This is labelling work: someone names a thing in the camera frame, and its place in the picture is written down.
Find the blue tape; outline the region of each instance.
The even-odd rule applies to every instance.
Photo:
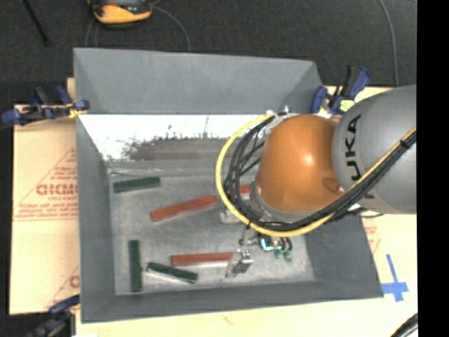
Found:
[[[393,266],[393,260],[391,259],[391,256],[389,254],[387,254],[387,262],[390,267],[391,275],[393,276],[394,282],[382,284],[382,292],[384,294],[392,293],[394,300],[396,302],[400,302],[404,300],[402,293],[409,292],[409,289],[405,282],[399,282],[398,277],[396,275],[396,271]]]

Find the black floor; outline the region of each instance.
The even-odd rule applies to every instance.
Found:
[[[167,13],[194,53],[313,60],[325,84],[341,84],[347,65],[368,68],[373,85],[416,83],[416,0],[160,0],[146,23],[123,31],[93,24],[84,0],[28,2],[52,44],[23,0],[1,0],[0,112],[28,101],[36,85],[53,89],[72,76],[76,46],[186,51]],[[6,316],[11,143],[11,130],[0,129],[0,336],[20,336],[43,318]]]

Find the yellow device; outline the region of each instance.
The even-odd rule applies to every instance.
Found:
[[[152,14],[147,0],[87,0],[95,18],[108,27],[129,27]]]

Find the blue clamp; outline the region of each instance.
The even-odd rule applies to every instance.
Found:
[[[354,105],[358,93],[360,93],[370,82],[371,74],[364,67],[356,68],[348,66],[346,79],[340,91],[338,89],[333,95],[328,93],[328,89],[319,86],[312,97],[310,112],[318,114],[344,114]]]
[[[87,100],[73,102],[69,93],[61,85],[56,86],[55,94],[61,103],[50,105],[48,96],[42,87],[37,86],[31,95],[32,103],[24,106],[21,110],[15,108],[5,111],[1,114],[2,122],[8,125],[23,126],[31,122],[66,117],[73,112],[86,111],[90,107]]]
[[[33,331],[26,333],[24,337],[53,337],[66,327],[72,329],[70,336],[73,336],[75,327],[74,315],[69,309],[78,305],[79,302],[79,295],[75,295],[50,307],[48,313],[51,315],[51,318],[38,325]]]

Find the gray bin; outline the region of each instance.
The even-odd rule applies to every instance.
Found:
[[[217,146],[231,132],[232,122],[246,118],[243,115],[286,107],[308,113],[321,82],[315,64],[303,60],[76,48],[74,61],[76,97],[91,102],[88,114],[79,117],[76,126],[83,322],[382,296],[359,216],[296,237],[296,255],[290,263],[274,260],[256,247],[252,250],[255,262],[243,278],[229,281],[217,278],[217,270],[203,270],[205,277],[197,285],[150,282],[139,293],[129,291],[129,239],[141,241],[143,267],[149,259],[167,262],[164,258],[171,252],[193,251],[199,236],[206,250],[237,247],[243,226],[220,225],[220,204],[194,220],[177,218],[164,225],[152,225],[147,214],[167,196],[181,201],[197,192],[214,194]],[[152,121],[156,126],[161,117],[228,119],[229,126],[221,135],[201,136],[201,147],[193,139],[170,143],[166,136],[170,147],[147,155],[136,155],[135,148],[148,141],[136,143],[135,136],[130,136],[133,143],[122,141],[123,148],[134,154],[112,156],[101,144],[113,145],[116,136],[92,126],[99,121],[120,124],[126,120],[124,115],[133,115],[136,124],[145,115],[148,122],[138,125],[145,131],[151,131]],[[114,194],[114,182],[155,170],[162,181],[157,192]]]

